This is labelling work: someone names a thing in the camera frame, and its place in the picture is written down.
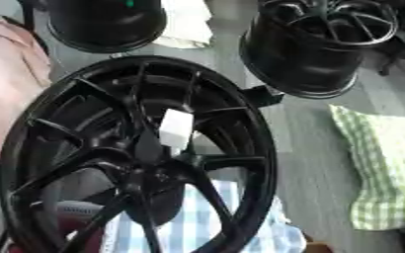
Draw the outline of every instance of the person's hand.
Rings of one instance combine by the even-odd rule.
[[[22,30],[16,33],[9,26],[0,22],[0,151],[16,118],[43,90],[35,70],[43,74],[49,70],[43,61],[29,60],[34,49],[25,41],[32,36]]]

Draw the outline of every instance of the white cloth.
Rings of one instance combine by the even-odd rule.
[[[210,44],[213,33],[206,23],[211,18],[203,0],[162,0],[167,13],[167,27],[155,43],[198,48]]]

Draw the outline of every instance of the green and white checkered cloth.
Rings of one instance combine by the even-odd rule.
[[[405,228],[405,118],[373,116],[331,106],[363,179],[352,205],[356,229]]]

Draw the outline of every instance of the green dot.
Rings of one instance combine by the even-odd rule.
[[[135,3],[134,3],[133,0],[127,0],[127,1],[125,2],[125,5],[126,5],[127,7],[133,7],[133,6],[135,5]]]

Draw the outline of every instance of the wheel spoke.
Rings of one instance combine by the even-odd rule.
[[[389,22],[389,21],[383,20],[383,19],[381,19],[381,18],[378,18],[378,17],[373,16],[373,15],[369,15],[369,14],[366,14],[366,13],[353,12],[352,14],[353,14],[354,16],[357,16],[358,18],[363,18],[363,19],[366,19],[366,20],[370,20],[370,21],[376,22],[376,23],[378,23],[378,24],[383,24],[383,25],[388,25],[388,26],[392,26],[392,25],[393,25],[393,24],[392,24],[391,22]]]
[[[78,253],[84,249],[88,240],[97,232],[97,230],[111,219],[117,216],[126,208],[127,195],[117,195],[109,201],[95,216],[93,216],[86,224],[80,229],[72,240],[60,250],[60,253]]]
[[[376,40],[374,34],[368,29],[368,27],[364,24],[360,17],[356,15],[350,15],[350,17],[352,18],[352,23],[354,23],[357,28],[362,30],[367,38],[369,38],[370,40]]]
[[[124,191],[129,195],[128,203],[133,211],[138,214],[140,224],[144,229],[147,242],[150,247],[150,252],[161,253],[161,244],[156,232],[156,224],[151,212],[150,203],[145,198],[145,191],[143,189],[143,172],[142,169],[135,170],[128,178]],[[130,215],[131,211],[126,210],[127,215]]]
[[[144,234],[150,247],[150,252],[161,253],[161,244],[159,242],[156,224],[153,219],[150,204],[142,193],[132,195],[131,201],[134,203],[133,207],[139,214],[140,223],[144,229]]]
[[[205,171],[213,171],[229,167],[243,167],[250,171],[258,171],[265,165],[263,156],[246,155],[204,155],[200,158]]]
[[[222,109],[208,110],[204,112],[196,112],[195,118],[195,130],[201,129],[207,123],[225,121],[226,119],[232,119],[233,115],[246,112],[246,107],[230,107]]]
[[[99,87],[99,85],[85,79],[76,78],[82,85],[77,85],[76,88],[79,89],[80,95],[90,94],[97,99],[108,104],[115,112],[122,114],[123,121],[121,129],[124,129],[125,135],[128,133],[128,123],[131,122],[130,114],[128,113],[123,101],[117,99],[115,96],[110,94],[108,91]]]
[[[27,195],[31,195],[34,193],[34,191],[39,193],[42,188],[46,187],[50,183],[66,177],[76,171],[84,169],[85,166],[81,165],[94,158],[94,156],[95,152],[93,151],[77,151],[77,153],[68,156],[63,161],[54,165],[50,172],[20,187],[17,191],[15,191],[14,195],[17,197],[25,197]]]
[[[234,228],[232,221],[233,216],[230,210],[201,167],[196,167],[178,160],[169,162],[163,165],[163,167],[171,171],[176,171],[175,177],[177,177],[177,181],[194,185],[202,193],[216,210],[224,232],[231,231],[231,229]]]
[[[76,147],[81,147],[85,140],[81,134],[76,131],[69,129],[65,126],[43,120],[43,119],[33,119],[28,121],[28,125],[37,131],[37,134],[43,137],[45,140],[50,140],[54,136],[59,136],[59,138],[64,138]]]
[[[146,82],[146,69],[148,66],[148,62],[144,62],[140,65],[136,75],[136,81],[130,88],[128,97],[124,100],[126,106],[131,109],[129,110],[129,113],[133,118],[136,132],[140,132],[143,128],[149,128],[151,131],[154,131],[153,124],[150,122],[150,119],[147,117],[145,110],[140,103],[141,85]]]
[[[192,99],[194,96],[194,93],[196,92],[196,86],[197,83],[200,81],[201,78],[201,72],[200,71],[196,71],[194,72],[194,74],[192,75],[192,80],[189,83],[189,86],[187,88],[187,92],[186,92],[186,96],[184,98],[184,108],[188,111],[188,112],[192,112]]]
[[[48,173],[43,176],[37,177],[36,179],[26,183],[18,190],[14,192],[14,195],[17,197],[31,197],[35,193],[39,193],[41,189],[47,185],[64,178],[74,172],[96,167],[94,164],[86,164],[88,161],[91,161],[97,157],[114,157],[117,159],[130,160],[130,157],[115,149],[110,148],[93,148],[93,149],[80,149],[79,151],[69,155],[64,160],[58,162],[49,170]]]

